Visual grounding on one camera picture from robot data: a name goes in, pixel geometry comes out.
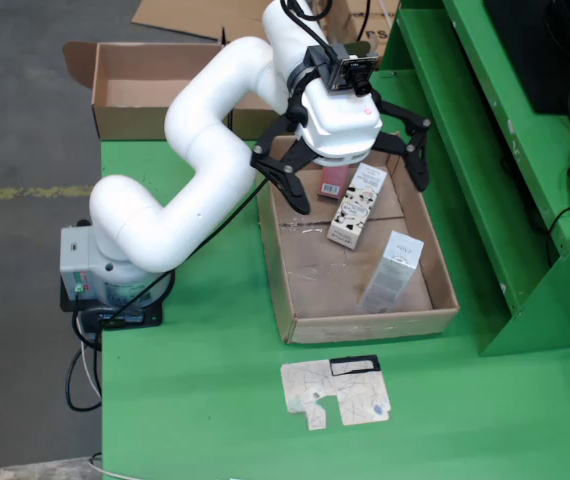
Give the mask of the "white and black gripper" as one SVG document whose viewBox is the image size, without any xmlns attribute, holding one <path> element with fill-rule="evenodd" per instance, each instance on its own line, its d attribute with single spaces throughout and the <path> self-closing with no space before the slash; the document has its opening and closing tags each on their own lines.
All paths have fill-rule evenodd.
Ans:
<svg viewBox="0 0 570 480">
<path fill-rule="evenodd" d="M 308 120 L 305 126 L 297 127 L 298 140 L 280 160 L 270 156 L 274 139 L 297 126 L 283 114 L 258 138 L 250 160 L 250 165 L 277 187 L 294 211 L 308 215 L 311 209 L 303 184 L 296 176 L 299 170 L 313 160 L 321 166 L 359 163 L 371 149 L 400 156 L 416 190 L 424 192 L 428 187 L 425 148 L 431 127 L 429 118 L 384 101 L 376 90 L 363 97 L 357 97 L 353 91 L 330 93 L 321 79 L 306 86 L 301 100 Z M 400 120 L 409 142 L 380 131 L 380 115 Z"/>
</svg>

